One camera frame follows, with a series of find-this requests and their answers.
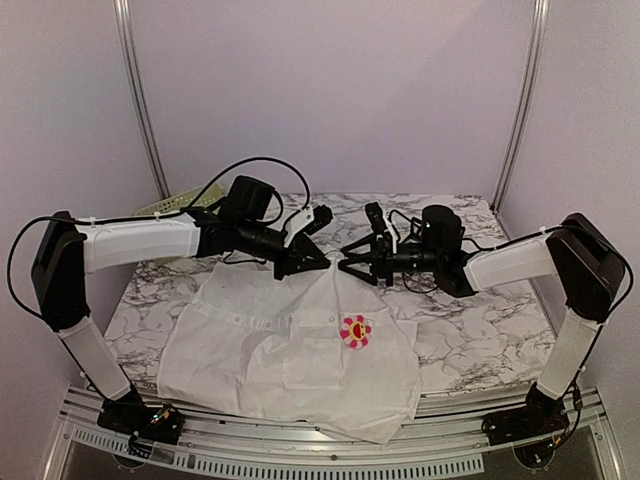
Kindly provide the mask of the white button shirt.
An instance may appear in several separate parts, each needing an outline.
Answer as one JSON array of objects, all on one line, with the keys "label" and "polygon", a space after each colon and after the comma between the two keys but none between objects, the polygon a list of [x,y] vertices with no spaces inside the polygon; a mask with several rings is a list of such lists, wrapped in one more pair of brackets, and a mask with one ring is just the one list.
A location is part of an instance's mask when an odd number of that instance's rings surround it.
[{"label": "white button shirt", "polygon": [[[373,322],[369,345],[346,347],[341,320]],[[223,413],[304,421],[384,444],[415,417],[416,327],[378,290],[336,266],[276,280],[218,264],[184,308],[162,353],[157,390]]]}]

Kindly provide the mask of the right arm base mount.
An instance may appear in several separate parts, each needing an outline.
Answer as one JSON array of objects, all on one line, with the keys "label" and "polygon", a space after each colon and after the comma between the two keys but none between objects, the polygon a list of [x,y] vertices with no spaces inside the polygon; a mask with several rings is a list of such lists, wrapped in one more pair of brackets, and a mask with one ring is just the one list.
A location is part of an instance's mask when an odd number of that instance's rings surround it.
[{"label": "right arm base mount", "polygon": [[565,430],[570,426],[561,400],[526,400],[523,406],[487,414],[482,432],[491,446],[518,442]]}]

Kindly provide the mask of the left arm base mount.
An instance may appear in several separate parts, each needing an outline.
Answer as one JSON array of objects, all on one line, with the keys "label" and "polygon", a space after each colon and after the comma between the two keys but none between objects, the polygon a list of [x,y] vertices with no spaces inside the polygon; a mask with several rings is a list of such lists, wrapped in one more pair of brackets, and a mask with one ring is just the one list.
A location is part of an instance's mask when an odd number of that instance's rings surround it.
[{"label": "left arm base mount", "polygon": [[185,416],[173,405],[149,406],[133,401],[104,401],[97,425],[106,430],[169,445],[177,445]]}]

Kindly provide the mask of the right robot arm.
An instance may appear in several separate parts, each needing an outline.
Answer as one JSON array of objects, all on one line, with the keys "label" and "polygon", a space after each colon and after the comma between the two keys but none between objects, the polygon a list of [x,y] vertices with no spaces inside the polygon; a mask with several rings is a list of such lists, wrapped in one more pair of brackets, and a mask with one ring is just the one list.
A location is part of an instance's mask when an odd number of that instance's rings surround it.
[{"label": "right robot arm", "polygon": [[376,203],[365,213],[370,234],[342,248],[342,272],[368,284],[392,285],[398,274],[429,273],[436,287],[466,298],[494,287],[555,276],[566,297],[556,343],[533,386],[540,396],[517,415],[517,427],[537,436],[552,424],[560,400],[577,379],[603,325],[631,293],[629,262],[582,214],[559,225],[473,252],[463,248],[465,229],[452,209],[429,205],[411,223],[406,241],[398,238],[389,215]]}]

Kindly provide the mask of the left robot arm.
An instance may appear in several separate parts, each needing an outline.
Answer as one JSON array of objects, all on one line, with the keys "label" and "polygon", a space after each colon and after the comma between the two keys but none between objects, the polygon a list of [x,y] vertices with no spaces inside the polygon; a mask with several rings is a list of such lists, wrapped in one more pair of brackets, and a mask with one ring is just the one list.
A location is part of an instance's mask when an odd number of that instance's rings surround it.
[{"label": "left robot arm", "polygon": [[136,387],[106,345],[86,298],[91,273],[164,258],[206,258],[240,252],[272,263],[275,279],[326,269],[329,261],[311,237],[333,218],[325,205],[306,198],[290,215],[268,220],[279,201],[276,189],[240,175],[229,192],[209,205],[193,198],[169,213],[76,219],[67,211],[28,222],[45,224],[31,267],[42,320],[60,339],[81,372],[110,405],[111,419],[128,434],[148,426]]}]

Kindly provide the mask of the pink flower brooch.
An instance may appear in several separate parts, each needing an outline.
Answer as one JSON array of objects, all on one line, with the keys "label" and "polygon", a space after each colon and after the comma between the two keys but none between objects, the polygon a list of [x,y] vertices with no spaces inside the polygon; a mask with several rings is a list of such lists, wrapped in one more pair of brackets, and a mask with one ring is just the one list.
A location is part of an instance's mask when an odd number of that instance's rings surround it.
[{"label": "pink flower brooch", "polygon": [[347,316],[341,320],[339,336],[343,344],[352,350],[361,350],[371,341],[373,322],[363,315]]}]

